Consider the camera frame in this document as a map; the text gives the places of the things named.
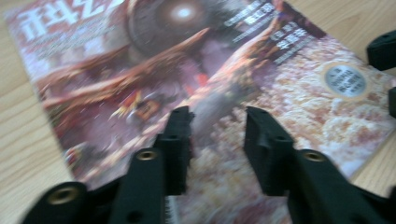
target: round sticker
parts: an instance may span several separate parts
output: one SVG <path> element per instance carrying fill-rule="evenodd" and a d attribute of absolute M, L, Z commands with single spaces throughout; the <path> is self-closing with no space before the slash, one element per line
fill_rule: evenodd
<path fill-rule="evenodd" d="M 346 97 L 356 97 L 367 88 L 364 76 L 355 68 L 347 65 L 336 65 L 325 75 L 330 89 Z"/>

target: magazine cover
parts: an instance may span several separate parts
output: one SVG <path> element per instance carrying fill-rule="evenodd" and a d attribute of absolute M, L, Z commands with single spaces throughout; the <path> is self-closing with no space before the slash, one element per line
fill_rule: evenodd
<path fill-rule="evenodd" d="M 346 176 L 396 127 L 395 78 L 282 0 L 38 0 L 5 16 L 65 161 L 91 189 L 123 175 L 168 112 L 191 107 L 180 223 L 290 222 L 244 154 L 246 106 Z"/>

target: light wood grain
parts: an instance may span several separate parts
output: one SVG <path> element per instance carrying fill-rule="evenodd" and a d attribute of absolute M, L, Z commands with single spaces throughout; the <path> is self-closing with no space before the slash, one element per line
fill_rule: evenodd
<path fill-rule="evenodd" d="M 1 12 L 30 1 L 0 0 Z M 290 0 L 323 30 L 366 60 L 365 47 L 396 30 L 394 0 Z M 18 223 L 47 188 L 71 180 L 4 20 L 0 23 L 0 223 Z M 396 75 L 396 69 L 390 70 Z M 396 133 L 354 176 L 384 194 L 396 184 Z"/>

